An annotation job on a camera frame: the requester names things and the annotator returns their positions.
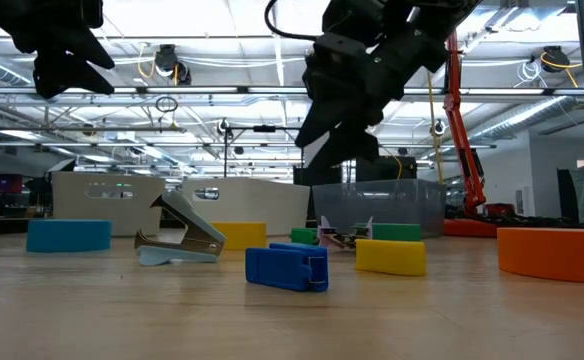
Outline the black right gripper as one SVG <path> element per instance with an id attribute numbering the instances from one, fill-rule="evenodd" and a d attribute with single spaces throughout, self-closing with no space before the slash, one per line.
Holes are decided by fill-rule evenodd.
<path id="1" fill-rule="evenodd" d="M 374 162 L 378 139 L 344 121 L 375 123 L 387 103 L 421 68 L 438 70 L 447 58 L 448 2 L 331 1 L 323 34 L 306 58 L 303 82 L 312 105 L 295 139 L 298 148 L 329 132 L 309 163 L 329 168 L 346 160 Z"/>

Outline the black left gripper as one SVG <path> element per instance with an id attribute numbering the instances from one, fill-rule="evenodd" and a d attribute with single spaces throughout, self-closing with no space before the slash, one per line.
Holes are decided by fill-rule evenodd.
<path id="1" fill-rule="evenodd" d="M 36 92 L 51 99 L 69 88 L 113 94 L 92 66 L 115 64 L 92 34 L 103 25 L 102 0 L 0 0 L 0 29 L 23 53 L 46 49 L 34 60 Z"/>

